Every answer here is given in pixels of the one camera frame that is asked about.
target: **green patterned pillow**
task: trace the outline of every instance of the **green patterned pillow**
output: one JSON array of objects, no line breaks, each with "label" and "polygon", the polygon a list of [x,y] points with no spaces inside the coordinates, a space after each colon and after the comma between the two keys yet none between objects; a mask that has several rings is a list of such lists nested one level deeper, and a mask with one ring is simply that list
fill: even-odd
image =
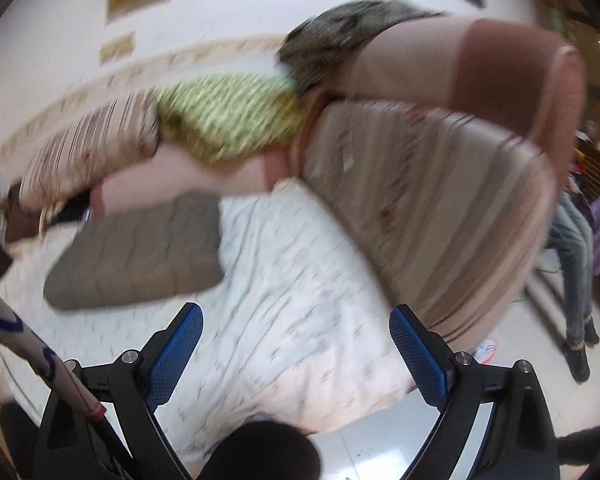
[{"label": "green patterned pillow", "polygon": [[153,90],[162,135],[207,163],[287,144],[304,113],[291,80],[211,75]]}]

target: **person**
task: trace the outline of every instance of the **person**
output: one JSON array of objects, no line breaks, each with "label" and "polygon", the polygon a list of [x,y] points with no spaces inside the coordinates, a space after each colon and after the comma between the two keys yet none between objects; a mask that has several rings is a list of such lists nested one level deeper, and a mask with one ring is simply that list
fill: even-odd
[{"label": "person", "polygon": [[567,330],[563,352],[573,379],[583,383],[590,375],[585,344],[600,342],[591,317],[593,232],[567,192],[551,222],[549,246],[558,253],[564,281],[562,309]]}]

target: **white sheet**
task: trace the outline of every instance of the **white sheet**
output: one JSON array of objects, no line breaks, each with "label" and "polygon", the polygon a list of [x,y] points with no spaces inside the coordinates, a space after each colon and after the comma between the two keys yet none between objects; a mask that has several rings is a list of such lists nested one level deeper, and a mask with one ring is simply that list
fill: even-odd
[{"label": "white sheet", "polygon": [[[302,184],[223,198],[221,228],[226,277],[202,294],[57,313],[42,290],[75,236],[74,227],[64,227],[13,264],[0,295],[61,358],[82,366],[142,348],[186,301],[199,304],[200,343],[170,402],[156,411],[184,463],[202,459],[251,416],[332,431],[399,402],[413,388],[372,271]],[[0,358],[16,400],[39,422],[46,386],[9,351],[0,348]]]}]

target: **floor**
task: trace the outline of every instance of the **floor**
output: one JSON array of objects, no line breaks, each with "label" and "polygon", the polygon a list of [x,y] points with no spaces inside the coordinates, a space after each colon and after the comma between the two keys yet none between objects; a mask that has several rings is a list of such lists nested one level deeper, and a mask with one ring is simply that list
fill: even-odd
[{"label": "floor", "polygon": [[[541,382],[556,435],[600,424],[600,344],[587,349],[591,377],[576,384],[559,346],[564,334],[560,310],[562,277],[557,257],[546,251],[506,318],[490,337],[497,341],[492,364],[511,366],[525,358]],[[600,335],[600,280],[594,284],[594,320]],[[452,478],[464,480],[473,464],[490,414],[480,407],[474,428]],[[340,431],[312,439],[323,458],[323,480],[399,479],[424,443],[438,416],[417,392],[388,410]],[[561,478],[576,479],[584,468],[562,466]]]}]

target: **jeans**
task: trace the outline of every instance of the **jeans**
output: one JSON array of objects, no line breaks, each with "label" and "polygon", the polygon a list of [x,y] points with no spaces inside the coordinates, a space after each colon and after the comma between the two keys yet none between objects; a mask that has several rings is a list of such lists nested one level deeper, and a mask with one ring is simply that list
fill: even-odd
[{"label": "jeans", "polygon": [[551,222],[549,245],[558,252],[562,268],[567,344],[577,348],[584,339],[584,323],[591,316],[593,232],[567,193],[562,194]]}]

